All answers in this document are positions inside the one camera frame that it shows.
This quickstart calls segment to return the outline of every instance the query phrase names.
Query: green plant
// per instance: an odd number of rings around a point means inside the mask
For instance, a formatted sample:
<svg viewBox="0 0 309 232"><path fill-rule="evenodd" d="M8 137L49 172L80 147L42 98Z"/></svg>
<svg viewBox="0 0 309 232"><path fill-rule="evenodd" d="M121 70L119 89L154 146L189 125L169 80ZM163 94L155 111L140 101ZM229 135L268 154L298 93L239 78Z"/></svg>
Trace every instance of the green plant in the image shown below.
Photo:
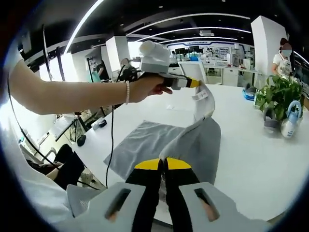
<svg viewBox="0 0 309 232"><path fill-rule="evenodd" d="M290 103L294 100L300 101L302 108L304 105L304 99L302 98L302 86L294 80L286 80L278 75L271 75L274 82L274 86L269 84L269 78L267 78L267 85L264 86L256 94L256 102L260 110L263 112L268 107L274 108L276 119L282 121L287 118L286 111Z"/></svg>

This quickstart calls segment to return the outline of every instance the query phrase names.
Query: black pants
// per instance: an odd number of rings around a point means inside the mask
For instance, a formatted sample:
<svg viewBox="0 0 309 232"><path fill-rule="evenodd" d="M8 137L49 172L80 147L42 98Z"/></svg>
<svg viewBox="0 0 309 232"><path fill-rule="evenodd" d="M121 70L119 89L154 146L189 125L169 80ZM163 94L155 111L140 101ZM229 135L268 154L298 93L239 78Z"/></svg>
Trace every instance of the black pants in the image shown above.
<svg viewBox="0 0 309 232"><path fill-rule="evenodd" d="M58 151L55 162L63 163L55 182L64 190L69 184L77 185L77 181L84 170L84 164L69 145L64 144Z"/></svg>

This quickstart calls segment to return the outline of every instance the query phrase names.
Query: face mask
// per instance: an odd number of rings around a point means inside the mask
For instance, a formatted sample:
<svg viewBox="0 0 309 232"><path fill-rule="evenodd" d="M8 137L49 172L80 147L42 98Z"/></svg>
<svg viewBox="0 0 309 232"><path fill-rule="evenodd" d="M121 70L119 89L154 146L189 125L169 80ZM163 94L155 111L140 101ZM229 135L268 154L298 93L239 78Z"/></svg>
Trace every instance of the face mask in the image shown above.
<svg viewBox="0 0 309 232"><path fill-rule="evenodd" d="M292 54L292 51L291 50L282 50L282 54L285 57L289 57Z"/></svg>

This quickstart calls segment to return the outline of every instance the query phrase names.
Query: computer mouse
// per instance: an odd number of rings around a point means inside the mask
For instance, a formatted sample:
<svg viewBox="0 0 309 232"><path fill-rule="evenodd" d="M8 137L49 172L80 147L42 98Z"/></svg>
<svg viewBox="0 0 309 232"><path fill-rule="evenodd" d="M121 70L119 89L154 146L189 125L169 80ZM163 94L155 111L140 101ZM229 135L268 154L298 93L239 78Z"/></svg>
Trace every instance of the computer mouse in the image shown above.
<svg viewBox="0 0 309 232"><path fill-rule="evenodd" d="M77 145L82 146L85 144L85 141L86 141L86 135L83 134L81 137L77 139Z"/></svg>

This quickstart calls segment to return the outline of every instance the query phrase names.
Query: bracelet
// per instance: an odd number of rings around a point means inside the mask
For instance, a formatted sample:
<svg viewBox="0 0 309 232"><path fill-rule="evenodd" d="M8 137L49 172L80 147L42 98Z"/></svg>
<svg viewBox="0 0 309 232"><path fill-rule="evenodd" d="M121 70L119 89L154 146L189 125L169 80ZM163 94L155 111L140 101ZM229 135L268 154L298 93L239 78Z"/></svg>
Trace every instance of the bracelet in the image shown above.
<svg viewBox="0 0 309 232"><path fill-rule="evenodd" d="M130 82L126 81L126 105L129 103L130 100Z"/></svg>

